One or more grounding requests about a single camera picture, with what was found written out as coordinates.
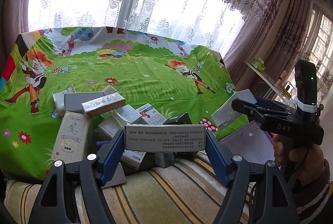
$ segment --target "blue gripper pad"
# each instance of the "blue gripper pad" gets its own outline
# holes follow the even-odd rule
[[[220,144],[212,132],[206,131],[205,151],[216,174],[217,180],[224,187],[230,187],[231,180],[228,176],[228,171],[231,168],[231,165],[227,165],[227,163],[231,163],[232,153],[229,148]]]
[[[114,136],[110,143],[104,144],[99,150],[99,152],[101,150],[103,151],[104,147],[109,149],[109,154],[105,157],[103,162],[103,172],[100,178],[101,186],[104,186],[107,182],[112,180],[120,158],[122,157],[125,150],[124,131],[122,130],[121,134],[117,134]]]

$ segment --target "striped cushion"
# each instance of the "striped cushion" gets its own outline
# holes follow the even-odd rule
[[[178,159],[168,168],[127,176],[127,183],[103,189],[117,224],[212,223],[226,194],[205,152],[192,161]],[[40,185],[10,181],[5,205],[18,224],[27,224]],[[249,193],[240,223],[249,219]],[[89,224],[81,188],[75,190],[82,224]]]

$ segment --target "cartoon printed tablecloth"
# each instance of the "cartoon printed tablecloth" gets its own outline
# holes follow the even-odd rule
[[[52,92],[114,86],[134,108],[150,103],[164,117],[188,112],[193,123],[223,130],[211,114],[233,93],[224,66],[204,46],[119,28],[67,27],[19,35],[0,80],[0,168],[43,179],[61,119]],[[102,120],[94,118],[94,127]]]

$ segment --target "cartoon boy with orange hair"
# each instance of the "cartoon boy with orange hair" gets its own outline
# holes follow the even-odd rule
[[[203,86],[204,88],[210,90],[213,94],[216,94],[215,91],[213,91],[209,86],[206,85],[206,83],[203,82],[203,80],[194,72],[190,71],[186,63],[183,61],[178,61],[178,60],[169,60],[168,64],[166,66],[176,70],[176,72],[179,75],[186,76],[188,78],[192,78],[194,80],[194,83],[196,85],[196,88],[198,89],[198,95],[204,94],[200,88],[199,85]]]
[[[28,59],[32,60],[32,71],[29,70]],[[53,64],[54,61],[50,60],[47,55],[39,48],[28,50],[26,54],[26,61],[22,65],[22,71],[26,74],[25,81],[27,85],[22,90],[15,93],[12,98],[6,99],[4,101],[8,104],[15,104],[17,98],[21,94],[29,92],[31,114],[37,114],[39,112],[37,106],[39,101],[39,90],[42,89],[46,83],[46,75],[44,74],[44,70]]]

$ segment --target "metal bolt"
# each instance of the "metal bolt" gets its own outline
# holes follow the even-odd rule
[[[237,161],[237,162],[242,161],[242,157],[241,157],[240,155],[234,155],[234,156],[232,157],[232,159],[235,160],[235,161]]]
[[[56,162],[54,162],[54,165],[56,167],[60,167],[62,165],[62,161],[61,160],[57,160]]]
[[[96,154],[90,154],[90,155],[87,156],[88,160],[95,160],[96,157],[97,157]]]
[[[275,162],[272,160],[267,161],[267,166],[269,167],[275,167]]]

